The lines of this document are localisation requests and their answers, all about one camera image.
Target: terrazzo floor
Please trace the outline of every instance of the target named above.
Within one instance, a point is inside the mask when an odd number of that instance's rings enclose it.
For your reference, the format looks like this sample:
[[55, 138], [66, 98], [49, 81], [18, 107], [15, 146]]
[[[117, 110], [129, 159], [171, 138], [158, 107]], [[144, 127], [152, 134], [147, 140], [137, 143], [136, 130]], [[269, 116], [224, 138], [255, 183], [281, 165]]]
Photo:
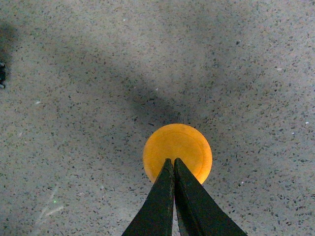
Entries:
[[170, 123], [249, 236], [315, 235], [315, 1], [0, 0], [0, 51], [0, 235], [120, 236]]

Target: orange ball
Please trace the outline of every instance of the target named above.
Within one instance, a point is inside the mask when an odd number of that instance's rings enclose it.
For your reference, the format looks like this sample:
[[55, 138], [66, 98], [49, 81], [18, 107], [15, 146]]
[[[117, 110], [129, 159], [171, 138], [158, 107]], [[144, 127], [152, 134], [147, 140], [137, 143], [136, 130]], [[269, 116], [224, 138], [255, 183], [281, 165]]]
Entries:
[[185, 124], [169, 124], [155, 131], [143, 149], [143, 165], [149, 179], [155, 182], [166, 158], [181, 160], [202, 184], [212, 166], [211, 148], [206, 138]]

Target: speckled concrete floor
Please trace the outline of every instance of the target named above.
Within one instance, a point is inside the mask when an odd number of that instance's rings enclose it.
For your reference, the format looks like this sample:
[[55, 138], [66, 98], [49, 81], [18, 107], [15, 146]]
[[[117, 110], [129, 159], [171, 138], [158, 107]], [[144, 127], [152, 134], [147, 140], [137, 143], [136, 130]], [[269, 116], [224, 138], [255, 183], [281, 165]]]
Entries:
[[121, 235], [152, 187], [143, 146], [175, 122], [208, 139], [203, 185], [248, 235], [315, 234], [314, 1], [0, 12], [0, 235]]

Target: black object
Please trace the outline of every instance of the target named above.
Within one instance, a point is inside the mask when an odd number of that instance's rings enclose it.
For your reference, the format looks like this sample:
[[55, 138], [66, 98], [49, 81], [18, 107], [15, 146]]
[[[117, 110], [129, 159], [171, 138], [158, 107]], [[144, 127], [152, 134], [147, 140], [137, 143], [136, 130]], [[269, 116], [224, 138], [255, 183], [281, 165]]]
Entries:
[[174, 197], [181, 236], [246, 236], [180, 158], [166, 159], [143, 206], [123, 236], [171, 236]]
[[0, 62], [0, 88], [2, 89], [5, 88], [4, 81], [5, 81], [5, 64]]

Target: orange disc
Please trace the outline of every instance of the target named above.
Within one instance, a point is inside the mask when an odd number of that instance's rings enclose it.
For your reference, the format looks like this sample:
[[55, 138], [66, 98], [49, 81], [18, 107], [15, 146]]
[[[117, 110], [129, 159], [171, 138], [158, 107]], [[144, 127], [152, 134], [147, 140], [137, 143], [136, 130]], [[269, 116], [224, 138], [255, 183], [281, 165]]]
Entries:
[[166, 158], [181, 160], [202, 184], [212, 166], [211, 148], [206, 138], [185, 124], [169, 124], [155, 131], [143, 149], [143, 165], [149, 179], [155, 182]]

